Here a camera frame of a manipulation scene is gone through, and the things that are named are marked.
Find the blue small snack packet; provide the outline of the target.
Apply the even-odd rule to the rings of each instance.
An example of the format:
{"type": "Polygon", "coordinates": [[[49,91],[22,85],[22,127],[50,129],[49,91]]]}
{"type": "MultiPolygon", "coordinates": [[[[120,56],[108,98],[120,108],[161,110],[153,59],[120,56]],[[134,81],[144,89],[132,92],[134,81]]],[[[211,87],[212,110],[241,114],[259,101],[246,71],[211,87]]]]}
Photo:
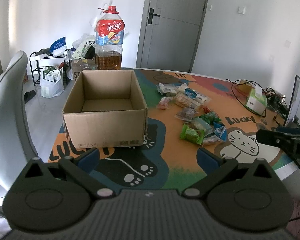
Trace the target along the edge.
{"type": "Polygon", "coordinates": [[[184,94],[191,99],[195,99],[197,97],[197,93],[190,88],[186,88],[184,90],[184,94]]]}

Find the dark green snack packet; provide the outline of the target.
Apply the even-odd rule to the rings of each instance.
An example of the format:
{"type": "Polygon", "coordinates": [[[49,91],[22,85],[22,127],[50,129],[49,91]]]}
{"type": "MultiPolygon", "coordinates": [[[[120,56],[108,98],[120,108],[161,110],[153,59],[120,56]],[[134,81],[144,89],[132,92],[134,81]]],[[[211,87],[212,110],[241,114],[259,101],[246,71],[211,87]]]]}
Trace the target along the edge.
{"type": "Polygon", "coordinates": [[[205,113],[199,116],[203,121],[205,121],[209,125],[213,125],[215,122],[221,122],[221,118],[215,112],[205,113]]]}

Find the blue white snack packet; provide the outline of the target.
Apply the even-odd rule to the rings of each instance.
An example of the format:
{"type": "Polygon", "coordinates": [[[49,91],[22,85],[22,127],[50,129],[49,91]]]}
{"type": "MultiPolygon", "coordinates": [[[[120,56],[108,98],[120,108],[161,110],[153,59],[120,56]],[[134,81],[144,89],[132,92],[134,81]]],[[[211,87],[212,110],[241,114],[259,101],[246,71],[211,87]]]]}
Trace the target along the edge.
{"type": "Polygon", "coordinates": [[[214,122],[213,128],[215,129],[215,135],[223,142],[227,141],[226,127],[222,122],[214,122]]]}

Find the white plastic bag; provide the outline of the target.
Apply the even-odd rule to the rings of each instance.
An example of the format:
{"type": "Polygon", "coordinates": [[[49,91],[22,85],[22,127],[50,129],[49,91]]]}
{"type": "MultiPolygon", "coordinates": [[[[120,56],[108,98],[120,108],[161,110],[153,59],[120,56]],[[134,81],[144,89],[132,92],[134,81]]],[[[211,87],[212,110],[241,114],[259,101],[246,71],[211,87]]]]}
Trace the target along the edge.
{"type": "Polygon", "coordinates": [[[56,66],[45,66],[40,78],[41,96],[47,99],[60,96],[64,91],[63,69],[56,66]]]}

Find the white long snack packet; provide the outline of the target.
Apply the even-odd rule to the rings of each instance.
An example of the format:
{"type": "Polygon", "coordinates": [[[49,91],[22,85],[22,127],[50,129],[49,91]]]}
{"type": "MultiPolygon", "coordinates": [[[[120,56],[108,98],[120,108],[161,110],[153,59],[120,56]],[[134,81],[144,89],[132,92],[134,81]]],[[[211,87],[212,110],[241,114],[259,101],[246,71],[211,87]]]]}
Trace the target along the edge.
{"type": "Polygon", "coordinates": [[[211,101],[211,98],[198,92],[195,91],[196,97],[194,98],[194,100],[198,103],[200,103],[202,106],[208,104],[211,101]]]}

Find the open cardboard box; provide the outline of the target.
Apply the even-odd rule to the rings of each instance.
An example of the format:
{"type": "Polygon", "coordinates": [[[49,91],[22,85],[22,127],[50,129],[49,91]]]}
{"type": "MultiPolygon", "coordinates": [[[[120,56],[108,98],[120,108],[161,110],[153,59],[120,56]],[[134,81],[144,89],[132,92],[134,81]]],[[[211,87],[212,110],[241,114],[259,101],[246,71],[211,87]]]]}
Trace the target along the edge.
{"type": "Polygon", "coordinates": [[[62,110],[76,148],[140,146],[148,108],[133,70],[83,70],[62,110]]]}

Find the brown clear snack packet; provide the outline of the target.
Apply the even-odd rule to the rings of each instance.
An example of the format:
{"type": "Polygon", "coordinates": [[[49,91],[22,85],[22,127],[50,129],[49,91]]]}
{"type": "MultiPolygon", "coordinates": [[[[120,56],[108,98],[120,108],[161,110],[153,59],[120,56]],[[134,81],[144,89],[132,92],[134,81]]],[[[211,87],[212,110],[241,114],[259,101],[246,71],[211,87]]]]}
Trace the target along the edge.
{"type": "Polygon", "coordinates": [[[179,111],[174,117],[181,121],[189,122],[196,116],[196,114],[198,114],[198,112],[195,109],[185,107],[181,111],[179,111]]]}

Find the blue bag on rack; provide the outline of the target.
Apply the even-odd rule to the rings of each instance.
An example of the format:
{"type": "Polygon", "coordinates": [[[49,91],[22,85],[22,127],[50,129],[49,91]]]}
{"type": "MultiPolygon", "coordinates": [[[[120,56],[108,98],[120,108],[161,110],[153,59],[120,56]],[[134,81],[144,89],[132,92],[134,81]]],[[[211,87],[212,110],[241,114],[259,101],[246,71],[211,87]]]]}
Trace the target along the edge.
{"type": "Polygon", "coordinates": [[[54,50],[62,48],[65,45],[66,45],[65,37],[61,37],[51,44],[50,52],[53,53],[54,50]]]}

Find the red small snack packet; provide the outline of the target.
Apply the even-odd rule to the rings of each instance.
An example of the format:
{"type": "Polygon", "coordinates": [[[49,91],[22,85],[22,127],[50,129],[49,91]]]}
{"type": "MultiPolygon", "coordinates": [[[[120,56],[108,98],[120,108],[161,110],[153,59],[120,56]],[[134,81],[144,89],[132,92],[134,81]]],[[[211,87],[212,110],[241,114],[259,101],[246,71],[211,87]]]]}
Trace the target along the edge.
{"type": "Polygon", "coordinates": [[[212,112],[212,110],[209,107],[206,107],[206,106],[203,106],[202,109],[203,109],[204,113],[212,112]]]}

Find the light green cracker packet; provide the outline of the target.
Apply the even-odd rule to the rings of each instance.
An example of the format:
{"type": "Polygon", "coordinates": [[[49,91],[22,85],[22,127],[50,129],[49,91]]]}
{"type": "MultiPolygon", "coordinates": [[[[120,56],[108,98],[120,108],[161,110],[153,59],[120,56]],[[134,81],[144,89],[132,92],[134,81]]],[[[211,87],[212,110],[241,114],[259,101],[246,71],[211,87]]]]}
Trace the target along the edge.
{"type": "Polygon", "coordinates": [[[192,119],[192,121],[190,122],[190,126],[200,134],[203,134],[204,136],[213,133],[213,128],[200,117],[192,119]]]}

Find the SF cardboard box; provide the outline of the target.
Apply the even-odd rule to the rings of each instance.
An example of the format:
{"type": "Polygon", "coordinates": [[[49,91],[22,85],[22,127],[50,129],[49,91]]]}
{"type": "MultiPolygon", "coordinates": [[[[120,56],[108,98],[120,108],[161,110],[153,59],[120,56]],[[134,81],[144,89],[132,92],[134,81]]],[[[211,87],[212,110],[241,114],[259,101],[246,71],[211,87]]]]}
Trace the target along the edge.
{"type": "Polygon", "coordinates": [[[95,58],[70,60],[74,81],[77,80],[80,72],[83,70],[96,70],[97,64],[95,58]]]}

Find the long biscuit packet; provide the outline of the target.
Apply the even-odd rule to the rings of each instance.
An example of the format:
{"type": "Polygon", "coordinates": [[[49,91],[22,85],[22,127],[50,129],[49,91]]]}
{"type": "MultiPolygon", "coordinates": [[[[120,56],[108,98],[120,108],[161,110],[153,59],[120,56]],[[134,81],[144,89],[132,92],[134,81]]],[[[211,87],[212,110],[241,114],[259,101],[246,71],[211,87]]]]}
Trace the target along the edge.
{"type": "Polygon", "coordinates": [[[185,94],[179,93],[175,96],[175,104],[183,108],[191,108],[197,110],[201,104],[189,98],[185,94]]]}

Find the white wall switch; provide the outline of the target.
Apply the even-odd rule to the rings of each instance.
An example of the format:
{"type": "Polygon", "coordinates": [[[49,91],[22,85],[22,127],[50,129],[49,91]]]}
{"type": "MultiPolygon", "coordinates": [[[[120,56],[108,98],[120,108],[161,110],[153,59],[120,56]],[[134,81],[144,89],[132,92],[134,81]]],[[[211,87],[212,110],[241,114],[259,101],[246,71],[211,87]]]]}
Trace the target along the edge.
{"type": "Polygon", "coordinates": [[[242,7],[238,8],[238,13],[239,14],[245,15],[245,12],[246,12],[246,7],[245,6],[242,6],[242,7]]]}

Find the black slipper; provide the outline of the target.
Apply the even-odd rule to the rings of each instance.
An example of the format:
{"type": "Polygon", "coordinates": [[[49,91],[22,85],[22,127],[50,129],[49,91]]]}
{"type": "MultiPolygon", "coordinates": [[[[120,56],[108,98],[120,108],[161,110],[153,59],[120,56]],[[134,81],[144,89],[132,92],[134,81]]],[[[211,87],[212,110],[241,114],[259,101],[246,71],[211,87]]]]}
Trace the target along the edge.
{"type": "Polygon", "coordinates": [[[29,92],[26,92],[24,94],[24,103],[28,103],[31,99],[33,99],[36,96],[36,91],[31,90],[29,92]]]}

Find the pink candy packet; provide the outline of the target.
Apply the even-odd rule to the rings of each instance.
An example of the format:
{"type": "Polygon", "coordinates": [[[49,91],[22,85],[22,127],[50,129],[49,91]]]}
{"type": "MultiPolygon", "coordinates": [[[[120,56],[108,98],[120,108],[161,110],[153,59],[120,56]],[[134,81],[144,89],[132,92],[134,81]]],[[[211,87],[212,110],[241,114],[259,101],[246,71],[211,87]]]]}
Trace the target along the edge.
{"type": "Polygon", "coordinates": [[[169,108],[169,103],[173,100],[172,97],[162,97],[156,108],[160,110],[166,110],[169,108]]]}

